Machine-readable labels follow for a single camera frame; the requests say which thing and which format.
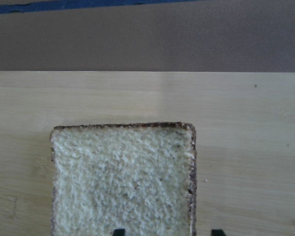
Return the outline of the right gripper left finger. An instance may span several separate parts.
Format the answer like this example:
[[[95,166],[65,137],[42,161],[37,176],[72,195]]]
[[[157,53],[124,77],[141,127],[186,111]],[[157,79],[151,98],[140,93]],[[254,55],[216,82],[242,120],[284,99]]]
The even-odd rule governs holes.
[[[113,236],[125,236],[125,229],[115,229]]]

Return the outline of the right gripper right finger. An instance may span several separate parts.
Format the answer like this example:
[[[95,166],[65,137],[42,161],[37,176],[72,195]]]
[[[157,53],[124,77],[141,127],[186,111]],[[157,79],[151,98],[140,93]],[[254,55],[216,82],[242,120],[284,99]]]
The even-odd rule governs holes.
[[[211,236],[226,236],[226,234],[222,229],[212,229]]]

